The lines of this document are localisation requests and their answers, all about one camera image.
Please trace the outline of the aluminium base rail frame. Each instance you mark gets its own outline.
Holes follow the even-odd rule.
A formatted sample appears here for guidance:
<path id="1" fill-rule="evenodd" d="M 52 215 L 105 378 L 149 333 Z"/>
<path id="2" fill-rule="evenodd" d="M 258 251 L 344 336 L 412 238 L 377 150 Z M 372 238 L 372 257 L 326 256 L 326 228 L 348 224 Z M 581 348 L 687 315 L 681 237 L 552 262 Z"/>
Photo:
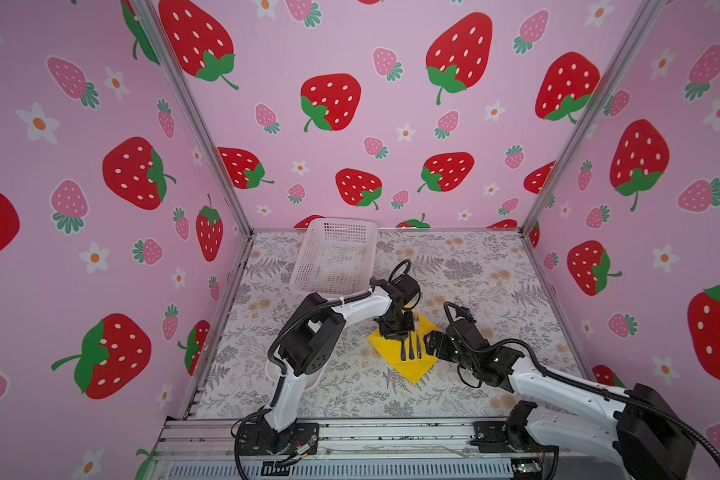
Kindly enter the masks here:
<path id="1" fill-rule="evenodd" d="M 571 479 L 577 456 L 482 452 L 473 418 L 319 419 L 314 452 L 235 454 L 233 420 L 170 421 L 149 479 Z"/>

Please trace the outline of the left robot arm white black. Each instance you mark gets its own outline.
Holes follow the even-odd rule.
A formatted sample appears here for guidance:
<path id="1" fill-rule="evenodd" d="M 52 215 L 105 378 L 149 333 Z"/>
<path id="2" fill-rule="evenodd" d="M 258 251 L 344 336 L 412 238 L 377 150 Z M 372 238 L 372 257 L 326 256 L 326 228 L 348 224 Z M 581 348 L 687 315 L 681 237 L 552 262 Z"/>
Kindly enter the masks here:
<path id="1" fill-rule="evenodd" d="M 279 376 L 272 400 L 254 424 L 271 451 L 282 450 L 291 439 L 307 381 L 330 359 L 345 328 L 372 320 L 382 339 L 399 342 L 408 355 L 415 327 L 412 301 L 420 293 L 418 282 L 404 272 L 371 279 L 366 289 L 348 297 L 305 297 L 267 352 Z"/>

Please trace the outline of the metal spoon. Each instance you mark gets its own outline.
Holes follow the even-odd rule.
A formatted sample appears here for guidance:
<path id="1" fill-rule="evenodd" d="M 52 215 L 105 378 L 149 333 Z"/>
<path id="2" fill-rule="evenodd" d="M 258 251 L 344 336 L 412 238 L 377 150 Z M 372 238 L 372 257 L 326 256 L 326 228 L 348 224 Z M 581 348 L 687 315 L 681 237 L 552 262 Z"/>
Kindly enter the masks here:
<path id="1" fill-rule="evenodd" d="M 412 335 L 410 335 L 410 336 L 408 337 L 408 353 L 407 353 L 407 357 L 408 357 L 409 360 L 414 360 L 414 359 L 416 358 L 415 347 L 414 347 L 413 336 L 412 336 Z"/>

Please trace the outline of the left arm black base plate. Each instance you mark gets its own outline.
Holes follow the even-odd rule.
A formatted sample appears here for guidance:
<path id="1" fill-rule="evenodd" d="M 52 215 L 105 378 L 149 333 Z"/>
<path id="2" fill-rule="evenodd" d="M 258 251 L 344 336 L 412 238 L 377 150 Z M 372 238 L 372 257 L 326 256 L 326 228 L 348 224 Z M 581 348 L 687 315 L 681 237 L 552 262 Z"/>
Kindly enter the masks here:
<path id="1" fill-rule="evenodd" d="M 236 445 L 243 456 L 315 454 L 317 452 L 320 425 L 300 422 L 275 431 L 265 420 L 240 426 L 236 433 Z"/>

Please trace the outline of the white plastic perforated basket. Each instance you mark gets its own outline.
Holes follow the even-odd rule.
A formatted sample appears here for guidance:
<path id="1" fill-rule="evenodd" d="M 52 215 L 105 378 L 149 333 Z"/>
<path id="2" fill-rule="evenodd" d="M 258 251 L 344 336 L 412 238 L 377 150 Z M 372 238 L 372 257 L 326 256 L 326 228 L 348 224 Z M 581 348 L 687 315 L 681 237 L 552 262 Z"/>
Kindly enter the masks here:
<path id="1" fill-rule="evenodd" d="M 325 298 L 349 296 L 369 286 L 378 226 L 369 221 L 319 218 L 310 222 L 297 256 L 290 289 Z"/>

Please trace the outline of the yellow paper napkin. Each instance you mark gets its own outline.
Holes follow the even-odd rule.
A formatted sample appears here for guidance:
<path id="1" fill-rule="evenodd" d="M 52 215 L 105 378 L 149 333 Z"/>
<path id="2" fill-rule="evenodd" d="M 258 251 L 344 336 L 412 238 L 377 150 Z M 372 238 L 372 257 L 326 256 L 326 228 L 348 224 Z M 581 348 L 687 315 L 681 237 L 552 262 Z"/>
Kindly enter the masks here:
<path id="1" fill-rule="evenodd" d="M 425 351 L 424 337 L 440 330 L 426 317 L 415 314 L 416 330 L 404 340 L 384 339 L 379 330 L 370 334 L 367 339 L 381 357 L 406 380 L 412 384 L 419 383 L 437 363 L 435 356 Z"/>

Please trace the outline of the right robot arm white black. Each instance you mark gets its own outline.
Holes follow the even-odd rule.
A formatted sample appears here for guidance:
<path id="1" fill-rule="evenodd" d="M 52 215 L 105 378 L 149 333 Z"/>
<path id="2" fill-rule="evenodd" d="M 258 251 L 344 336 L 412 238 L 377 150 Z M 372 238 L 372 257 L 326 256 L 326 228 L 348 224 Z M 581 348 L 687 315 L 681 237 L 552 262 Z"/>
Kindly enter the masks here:
<path id="1" fill-rule="evenodd" d="M 521 398 L 489 442 L 515 451 L 572 450 L 634 479 L 686 478 L 699 442 L 655 390 L 577 379 L 542 365 L 519 339 L 490 344 L 467 310 L 448 322 L 445 331 L 425 335 L 427 354 L 469 371 L 479 386 Z"/>

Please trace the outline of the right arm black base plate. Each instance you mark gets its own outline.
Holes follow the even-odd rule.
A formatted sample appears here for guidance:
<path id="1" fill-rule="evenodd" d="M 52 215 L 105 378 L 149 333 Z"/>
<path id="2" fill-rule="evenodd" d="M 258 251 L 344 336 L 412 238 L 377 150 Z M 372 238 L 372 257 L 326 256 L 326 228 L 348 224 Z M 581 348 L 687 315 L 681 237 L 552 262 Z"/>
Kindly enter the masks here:
<path id="1" fill-rule="evenodd" d="M 532 438 L 525 425 L 518 422 L 479 421 L 473 424 L 469 441 L 481 453 L 540 453 L 541 445 Z"/>

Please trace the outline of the metal knife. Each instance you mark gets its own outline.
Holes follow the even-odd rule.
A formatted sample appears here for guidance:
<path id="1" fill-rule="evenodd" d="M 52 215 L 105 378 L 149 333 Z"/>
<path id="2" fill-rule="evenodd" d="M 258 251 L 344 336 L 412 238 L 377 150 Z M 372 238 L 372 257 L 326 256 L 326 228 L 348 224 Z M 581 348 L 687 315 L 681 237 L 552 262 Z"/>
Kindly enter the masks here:
<path id="1" fill-rule="evenodd" d="M 421 338 L 419 334 L 419 328 L 416 328 L 416 330 L 411 334 L 413 336 L 413 343 L 415 347 L 415 354 L 416 354 L 416 360 L 422 359 L 422 345 L 421 345 Z"/>

